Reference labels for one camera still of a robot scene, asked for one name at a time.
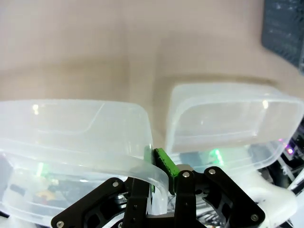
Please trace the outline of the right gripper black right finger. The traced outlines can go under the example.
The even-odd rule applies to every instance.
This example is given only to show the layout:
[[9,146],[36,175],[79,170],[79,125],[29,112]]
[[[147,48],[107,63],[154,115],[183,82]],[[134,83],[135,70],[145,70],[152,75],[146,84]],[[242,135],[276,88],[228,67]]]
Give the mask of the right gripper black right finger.
[[226,228],[257,228],[266,216],[264,211],[219,167],[203,173],[181,171],[162,149],[153,151],[155,165],[169,178],[169,193],[175,198],[172,217],[154,218],[155,228],[202,228],[196,215],[196,197],[208,203]]

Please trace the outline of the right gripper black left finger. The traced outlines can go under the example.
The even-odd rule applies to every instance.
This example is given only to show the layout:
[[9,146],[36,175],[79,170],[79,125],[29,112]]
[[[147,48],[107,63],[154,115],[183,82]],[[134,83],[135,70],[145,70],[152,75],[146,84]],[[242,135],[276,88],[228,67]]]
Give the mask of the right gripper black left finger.
[[128,177],[126,181],[109,178],[96,189],[54,216],[53,228],[103,228],[120,214],[115,228],[154,228],[156,219],[147,216],[150,184]]

